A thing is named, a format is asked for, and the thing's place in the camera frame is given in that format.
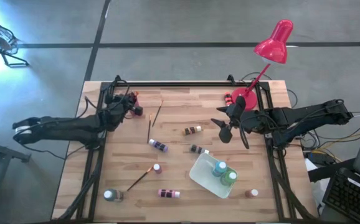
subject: paintbrush handle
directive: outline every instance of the paintbrush handle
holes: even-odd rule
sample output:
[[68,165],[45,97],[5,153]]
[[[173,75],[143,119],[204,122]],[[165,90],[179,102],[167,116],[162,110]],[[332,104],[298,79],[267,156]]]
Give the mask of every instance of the paintbrush handle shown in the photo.
[[148,125],[147,143],[149,142],[149,131],[150,130],[151,130],[151,120],[149,121],[149,125]]
[[135,182],[134,184],[132,184],[132,185],[129,187],[129,189],[128,189],[127,191],[129,191],[134,185],[136,185],[139,181],[141,181],[142,178],[144,178],[145,175],[147,175],[147,174],[148,174],[148,172],[145,172],[138,180],[136,180],[136,182]]
[[162,105],[158,108],[158,112],[156,112],[155,118],[154,118],[154,122],[153,122],[153,126],[155,124],[156,118],[158,117],[159,111],[161,110]]

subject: fan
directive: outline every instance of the fan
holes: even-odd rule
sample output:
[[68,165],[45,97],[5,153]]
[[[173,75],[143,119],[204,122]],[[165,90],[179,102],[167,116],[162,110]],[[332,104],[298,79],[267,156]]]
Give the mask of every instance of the fan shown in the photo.
[[[4,63],[8,67],[14,66],[28,66],[29,63],[21,58],[13,56],[18,52],[17,38],[11,32],[11,30],[0,26],[0,55],[4,60]],[[9,63],[6,57],[12,57],[22,61],[21,63]]]

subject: clear plastic tray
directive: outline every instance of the clear plastic tray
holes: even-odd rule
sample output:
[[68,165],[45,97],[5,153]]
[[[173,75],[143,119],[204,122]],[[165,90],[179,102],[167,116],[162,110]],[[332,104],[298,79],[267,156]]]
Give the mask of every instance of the clear plastic tray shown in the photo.
[[[190,170],[190,178],[218,197],[227,198],[235,183],[230,186],[224,186],[220,182],[220,177],[213,176],[212,171],[217,161],[219,160],[211,155],[202,153]],[[233,170],[237,174],[237,171],[228,165],[227,170]]]

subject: wooden table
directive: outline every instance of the wooden table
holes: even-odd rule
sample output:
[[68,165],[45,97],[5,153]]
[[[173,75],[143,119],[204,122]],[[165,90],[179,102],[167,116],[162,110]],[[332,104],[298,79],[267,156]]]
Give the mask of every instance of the wooden table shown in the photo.
[[[85,82],[78,112],[85,107],[84,96],[97,103],[101,82]],[[137,87],[144,115],[126,119],[115,132],[107,136],[103,168],[95,210],[96,222],[269,222],[278,221],[273,196],[273,186],[263,136],[247,136],[250,150],[242,144],[238,131],[229,144],[218,137],[219,127],[211,118],[228,121],[216,107],[224,106],[224,93],[232,87]],[[284,81],[270,81],[275,107],[290,106]],[[153,118],[158,106],[163,106],[151,128],[151,137],[169,147],[163,153],[147,144],[149,114]],[[94,114],[89,108],[86,115]],[[181,130],[202,126],[203,132],[183,136]],[[208,150],[215,158],[226,161],[239,174],[229,198],[221,199],[204,189],[189,177],[189,171],[198,154],[189,152],[190,144]],[[71,142],[69,151],[80,143]],[[79,193],[87,152],[72,154],[67,159],[62,174],[53,218],[59,217]],[[285,157],[291,188],[308,211],[316,215],[310,181],[302,151],[297,146],[287,149]],[[125,193],[121,203],[107,202],[103,198],[106,189],[126,189],[153,164],[161,164],[163,172],[150,172],[141,182]],[[181,198],[158,197],[158,189],[174,189]],[[245,198],[248,189],[258,189],[259,196]],[[286,199],[282,192],[284,209]]]

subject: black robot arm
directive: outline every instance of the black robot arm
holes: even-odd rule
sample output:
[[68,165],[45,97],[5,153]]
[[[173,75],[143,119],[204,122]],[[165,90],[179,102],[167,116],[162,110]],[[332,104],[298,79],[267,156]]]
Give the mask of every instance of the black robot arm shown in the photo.
[[[230,130],[234,127],[247,133],[269,134],[273,138],[273,146],[285,147],[296,136],[326,124],[346,124],[353,117],[343,100],[331,100],[298,109],[272,108],[263,111],[244,111],[244,105],[244,98],[238,97],[233,105],[218,108],[230,118],[229,124],[212,119],[221,128],[219,137],[222,142],[230,141]],[[241,139],[246,147],[246,137],[241,135]]]
[[106,107],[95,115],[86,118],[27,118],[12,125],[16,131],[14,140],[19,144],[31,144],[42,139],[79,141],[87,149],[96,149],[101,145],[98,134],[102,131],[114,131],[123,122],[128,111],[135,115],[143,114],[143,108],[136,105],[136,93],[126,91],[124,95],[114,94],[114,87],[120,81],[123,80],[117,76],[106,89]]

